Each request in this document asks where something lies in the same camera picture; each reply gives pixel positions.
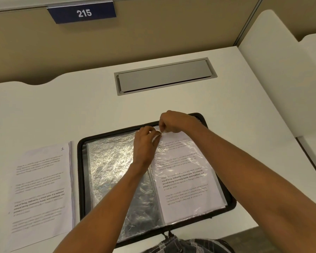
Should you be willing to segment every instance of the plaid shirt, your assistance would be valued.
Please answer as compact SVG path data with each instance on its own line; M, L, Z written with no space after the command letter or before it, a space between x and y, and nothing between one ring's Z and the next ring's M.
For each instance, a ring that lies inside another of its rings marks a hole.
M223 240L191 239L181 240L176 236L167 237L156 247L143 253L235 253Z

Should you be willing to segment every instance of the beige wall panel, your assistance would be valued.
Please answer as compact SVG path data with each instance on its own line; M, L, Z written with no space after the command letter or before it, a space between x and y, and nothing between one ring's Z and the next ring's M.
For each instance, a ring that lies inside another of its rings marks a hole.
M232 46L258 0L119 0L117 18L56 25L45 8L0 13L0 82Z
M316 33L316 0L263 0L238 45L259 14L269 9L278 15L297 40L301 41L304 36Z

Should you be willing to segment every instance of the page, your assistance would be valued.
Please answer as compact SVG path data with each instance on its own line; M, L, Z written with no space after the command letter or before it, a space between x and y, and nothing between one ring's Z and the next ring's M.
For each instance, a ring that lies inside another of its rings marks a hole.
M166 224L225 207L212 167L184 132L163 133L152 172Z
M69 144L25 153L14 165L9 240L13 251L73 228Z

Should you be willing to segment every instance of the person's right hand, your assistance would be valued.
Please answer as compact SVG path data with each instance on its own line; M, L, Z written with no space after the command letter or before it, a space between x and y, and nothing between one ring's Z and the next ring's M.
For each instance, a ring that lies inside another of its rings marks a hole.
M198 122L194 116L168 110L160 116L159 129L160 132L178 133L184 131L186 126L191 125L194 122Z

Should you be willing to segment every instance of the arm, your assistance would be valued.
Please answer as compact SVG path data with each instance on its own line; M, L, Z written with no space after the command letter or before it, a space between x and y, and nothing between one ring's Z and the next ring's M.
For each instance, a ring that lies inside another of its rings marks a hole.
M316 204L267 166L196 118L167 111L160 131L185 132L232 195L283 252L316 252Z
M136 132L133 163L97 206L63 239L54 253L111 253L140 179L151 164L161 133L146 126Z

